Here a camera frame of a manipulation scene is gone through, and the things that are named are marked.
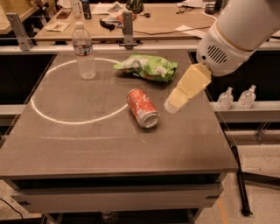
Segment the bottle label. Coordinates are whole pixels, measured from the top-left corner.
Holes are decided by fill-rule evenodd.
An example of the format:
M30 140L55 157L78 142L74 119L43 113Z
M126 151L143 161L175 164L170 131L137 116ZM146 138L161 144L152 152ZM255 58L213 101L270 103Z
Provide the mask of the bottle label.
M78 56L88 56L93 52L92 45L74 45L73 50Z

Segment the concrete floor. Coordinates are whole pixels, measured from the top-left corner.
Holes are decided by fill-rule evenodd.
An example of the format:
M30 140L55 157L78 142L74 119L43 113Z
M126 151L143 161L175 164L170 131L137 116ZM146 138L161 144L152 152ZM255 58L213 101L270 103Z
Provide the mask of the concrete floor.
M280 144L239 146L242 169L280 177ZM228 174L223 181L224 192L211 208L206 208L196 220L196 224L269 224L279 223L280 186L268 188L246 183L248 201L253 215L241 214L242 203L237 179L234 173ZM11 197L11 188L0 181L0 197L13 205L27 218L39 217L40 214L27 213ZM20 215L0 201L0 220L20 219Z

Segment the cable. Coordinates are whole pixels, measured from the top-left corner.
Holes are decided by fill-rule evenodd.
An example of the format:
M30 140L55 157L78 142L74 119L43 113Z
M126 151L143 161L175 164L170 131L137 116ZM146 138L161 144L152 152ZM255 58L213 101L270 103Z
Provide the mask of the cable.
M192 29L187 29L187 30L183 30L183 31L167 31L167 32L154 32L154 33L145 32L145 31L133 31L133 32L147 34L147 35L151 35L152 36L152 35L159 35L159 34L170 34L170 33L174 33L174 32L189 32L189 31L193 31L193 30L206 29L206 28L210 28L210 26L204 26L204 27L199 27L199 28L192 28Z
M0 199L3 203L7 204L12 210L14 210L16 213L18 213L22 219L24 219L24 216L18 211L16 210L13 206L11 206L7 201L5 201L4 199Z

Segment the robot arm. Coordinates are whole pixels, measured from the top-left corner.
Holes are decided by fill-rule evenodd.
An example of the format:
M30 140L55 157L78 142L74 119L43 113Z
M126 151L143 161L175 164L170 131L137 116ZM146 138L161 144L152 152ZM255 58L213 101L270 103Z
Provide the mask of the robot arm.
M280 29L280 1L230 0L199 42L197 61L214 76L231 74Z

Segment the green snack bag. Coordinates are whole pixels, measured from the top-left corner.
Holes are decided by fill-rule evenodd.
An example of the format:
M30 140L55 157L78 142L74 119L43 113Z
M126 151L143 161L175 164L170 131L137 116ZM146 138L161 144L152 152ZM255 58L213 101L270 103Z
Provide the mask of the green snack bag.
M167 82L173 80L177 65L177 62L170 62L162 57L134 52L125 61L114 65L113 68L147 80Z

